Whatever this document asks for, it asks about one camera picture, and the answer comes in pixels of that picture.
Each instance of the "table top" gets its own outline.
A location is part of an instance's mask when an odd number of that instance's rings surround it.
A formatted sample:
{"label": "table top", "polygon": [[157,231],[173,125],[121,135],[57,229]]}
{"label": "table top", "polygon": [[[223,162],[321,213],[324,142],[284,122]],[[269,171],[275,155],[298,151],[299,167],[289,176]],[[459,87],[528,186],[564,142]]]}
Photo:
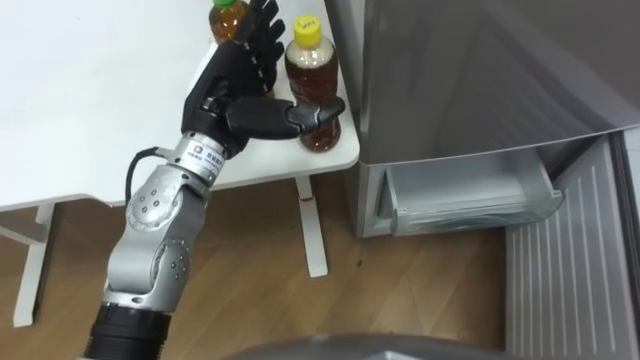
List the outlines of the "table top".
{"label": "table top", "polygon": [[[9,44],[5,55],[11,54],[0,59],[0,78],[7,80],[0,83],[0,211],[78,198],[121,205],[134,154],[178,143],[184,99],[216,48],[207,22],[211,3],[70,0],[57,7],[35,2],[0,6],[0,42]],[[285,45],[292,39],[290,24],[302,14],[317,15],[332,38],[323,1],[279,4],[287,24]],[[39,5],[53,13],[38,17],[29,11]],[[27,15],[29,22],[20,21]],[[30,28],[44,29],[52,21],[57,25],[51,34]],[[118,30],[110,30],[116,23]],[[33,45],[43,34],[51,42]],[[275,93],[293,99],[282,61]],[[251,140],[225,164],[214,190],[353,165],[360,148],[341,72],[338,95],[347,101],[347,111],[340,116],[342,135],[334,149],[314,154],[297,140]],[[138,165],[134,191],[159,162]]]}

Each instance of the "black base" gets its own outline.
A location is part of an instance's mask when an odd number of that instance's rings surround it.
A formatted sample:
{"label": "black base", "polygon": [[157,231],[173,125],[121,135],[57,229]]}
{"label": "black base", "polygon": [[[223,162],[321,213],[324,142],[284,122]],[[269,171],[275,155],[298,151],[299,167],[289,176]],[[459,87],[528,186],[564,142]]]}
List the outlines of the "black base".
{"label": "black base", "polygon": [[157,360],[167,339],[171,316],[102,305],[84,357],[94,360]]}

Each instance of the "robotic arm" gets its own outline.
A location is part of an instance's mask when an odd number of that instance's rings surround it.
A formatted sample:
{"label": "robotic arm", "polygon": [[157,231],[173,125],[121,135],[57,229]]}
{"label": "robotic arm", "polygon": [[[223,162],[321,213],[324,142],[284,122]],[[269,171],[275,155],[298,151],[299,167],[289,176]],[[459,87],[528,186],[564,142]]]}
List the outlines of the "robotic arm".
{"label": "robotic arm", "polygon": [[[173,150],[136,156],[127,175],[126,228],[108,266],[85,360],[155,360],[190,271],[210,189],[249,139],[292,139],[344,111],[334,98],[313,106],[265,98],[284,52],[274,0],[252,0],[233,41],[221,45],[186,99]],[[132,171],[149,155],[167,160],[130,196]]]}

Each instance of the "wooden floor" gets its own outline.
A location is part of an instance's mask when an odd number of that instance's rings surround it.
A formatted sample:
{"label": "wooden floor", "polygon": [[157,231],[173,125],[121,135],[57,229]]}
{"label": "wooden floor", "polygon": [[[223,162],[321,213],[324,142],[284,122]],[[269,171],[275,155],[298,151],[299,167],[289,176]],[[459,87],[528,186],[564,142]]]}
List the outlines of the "wooden floor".
{"label": "wooden floor", "polygon": [[[501,231],[356,240],[340,174],[313,181],[329,276],[307,275],[293,181],[216,192],[165,359],[217,359],[251,345],[350,332],[502,347]],[[56,208],[39,316],[23,329],[11,319],[26,248],[0,238],[0,358],[81,354],[122,227],[122,209],[95,201]]]}

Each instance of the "white table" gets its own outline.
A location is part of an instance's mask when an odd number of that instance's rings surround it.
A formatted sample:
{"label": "white table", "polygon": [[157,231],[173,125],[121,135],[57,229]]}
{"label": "white table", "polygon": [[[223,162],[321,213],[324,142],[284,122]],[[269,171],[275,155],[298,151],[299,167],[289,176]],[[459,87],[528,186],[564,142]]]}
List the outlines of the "white table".
{"label": "white table", "polygon": [[[279,4],[288,28],[295,16],[315,14],[332,37],[323,1]],[[0,235],[29,246],[14,326],[33,323],[55,204],[95,198],[122,205],[133,155],[177,144],[194,70],[200,64],[199,74],[215,51],[209,7],[209,0],[143,0],[136,5],[129,0],[70,0],[64,6],[9,0],[0,5],[0,42],[8,44],[0,57]],[[288,29],[283,41],[291,39]],[[282,62],[275,92],[292,99]],[[342,74],[338,94],[347,100]],[[340,123],[338,145],[324,154],[306,151],[297,140],[252,140],[226,163],[214,186],[295,178],[312,277],[328,270],[309,175],[348,168],[359,153],[348,103]],[[134,191],[157,163],[139,164]],[[7,212],[32,206],[38,206],[34,222]]]}

